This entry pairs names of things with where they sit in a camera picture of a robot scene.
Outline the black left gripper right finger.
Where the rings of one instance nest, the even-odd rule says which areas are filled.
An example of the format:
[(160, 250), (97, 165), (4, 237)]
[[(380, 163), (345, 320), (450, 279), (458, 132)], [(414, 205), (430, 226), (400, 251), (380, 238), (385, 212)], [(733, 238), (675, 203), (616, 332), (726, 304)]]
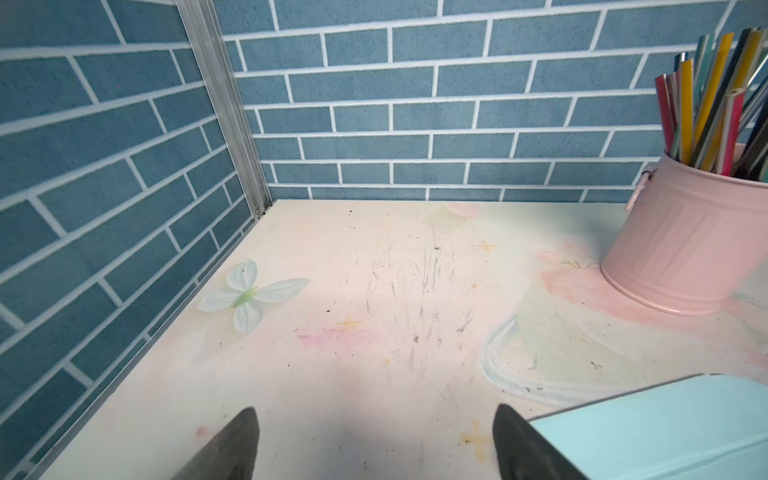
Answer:
[(509, 405), (498, 405), (492, 438), (503, 480), (587, 479)]

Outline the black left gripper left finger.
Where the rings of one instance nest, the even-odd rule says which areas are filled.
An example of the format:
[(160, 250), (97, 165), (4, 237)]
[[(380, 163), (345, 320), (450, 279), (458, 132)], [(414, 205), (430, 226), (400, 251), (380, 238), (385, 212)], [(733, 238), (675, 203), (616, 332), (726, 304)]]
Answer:
[(214, 435), (172, 479), (249, 480), (253, 477), (259, 437), (256, 410), (247, 407)]

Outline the light blue paper box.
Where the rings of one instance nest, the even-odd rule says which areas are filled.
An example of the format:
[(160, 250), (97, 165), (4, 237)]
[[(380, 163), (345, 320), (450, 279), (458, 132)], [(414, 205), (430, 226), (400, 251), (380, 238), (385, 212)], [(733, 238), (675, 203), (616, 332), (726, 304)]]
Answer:
[(764, 479), (767, 388), (698, 375), (539, 417), (589, 479)]

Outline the pink metal pencil bucket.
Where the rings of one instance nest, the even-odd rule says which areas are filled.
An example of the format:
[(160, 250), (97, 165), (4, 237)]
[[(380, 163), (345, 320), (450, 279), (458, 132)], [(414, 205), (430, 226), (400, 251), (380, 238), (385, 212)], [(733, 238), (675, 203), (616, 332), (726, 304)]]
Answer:
[(604, 278), (656, 310), (705, 315), (767, 260), (767, 186), (663, 155), (643, 173), (603, 257)]

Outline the bundle of coloured pencils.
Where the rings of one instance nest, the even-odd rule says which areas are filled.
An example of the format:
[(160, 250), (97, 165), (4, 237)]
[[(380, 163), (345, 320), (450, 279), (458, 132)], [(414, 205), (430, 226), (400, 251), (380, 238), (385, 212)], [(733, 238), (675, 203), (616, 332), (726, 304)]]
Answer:
[(654, 80), (664, 154), (705, 173), (767, 182), (767, 31), (703, 35)]

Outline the left aluminium corner post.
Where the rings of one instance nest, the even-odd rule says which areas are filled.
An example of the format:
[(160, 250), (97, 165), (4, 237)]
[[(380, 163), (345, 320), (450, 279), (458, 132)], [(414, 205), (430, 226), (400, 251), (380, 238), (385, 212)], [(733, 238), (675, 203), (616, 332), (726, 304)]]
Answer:
[(272, 205), (261, 161), (214, 3), (179, 0), (177, 9), (254, 219)]

